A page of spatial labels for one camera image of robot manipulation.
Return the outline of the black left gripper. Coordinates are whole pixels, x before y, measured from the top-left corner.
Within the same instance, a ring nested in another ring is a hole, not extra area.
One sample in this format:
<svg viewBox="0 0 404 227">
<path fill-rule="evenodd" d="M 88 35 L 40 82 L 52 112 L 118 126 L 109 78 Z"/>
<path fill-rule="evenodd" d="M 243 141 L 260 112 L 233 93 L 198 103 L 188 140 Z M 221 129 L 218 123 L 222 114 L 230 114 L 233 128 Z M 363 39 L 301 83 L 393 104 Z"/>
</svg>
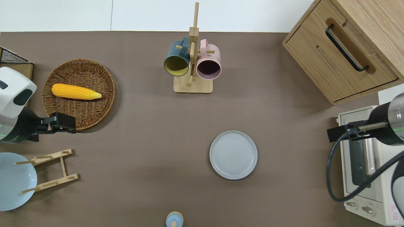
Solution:
<svg viewBox="0 0 404 227">
<path fill-rule="evenodd" d="M 76 120 L 73 116 L 56 113 L 50 117 L 50 123 L 56 122 L 56 128 L 63 132 L 76 133 Z M 38 117 L 32 109 L 24 107 L 18 115 L 16 125 L 5 137 L 5 142 L 39 142 L 39 135 L 50 134 L 47 124 L 42 124 L 42 118 Z"/>
</svg>

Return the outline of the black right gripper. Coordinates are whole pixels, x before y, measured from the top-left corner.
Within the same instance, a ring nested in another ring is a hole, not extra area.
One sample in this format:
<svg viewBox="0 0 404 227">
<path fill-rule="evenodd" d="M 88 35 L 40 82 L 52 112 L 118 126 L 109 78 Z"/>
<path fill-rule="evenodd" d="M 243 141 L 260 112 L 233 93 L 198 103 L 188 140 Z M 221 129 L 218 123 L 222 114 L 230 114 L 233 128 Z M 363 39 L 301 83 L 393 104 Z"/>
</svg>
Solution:
<svg viewBox="0 0 404 227">
<path fill-rule="evenodd" d="M 395 134 L 388 120 L 388 108 L 390 102 L 379 105 L 369 115 L 369 125 L 341 125 L 327 130 L 329 142 L 336 142 L 345 133 L 342 140 L 362 140 L 366 139 L 362 131 L 370 131 L 369 135 L 376 138 L 383 144 L 393 146 L 395 144 Z"/>
</svg>

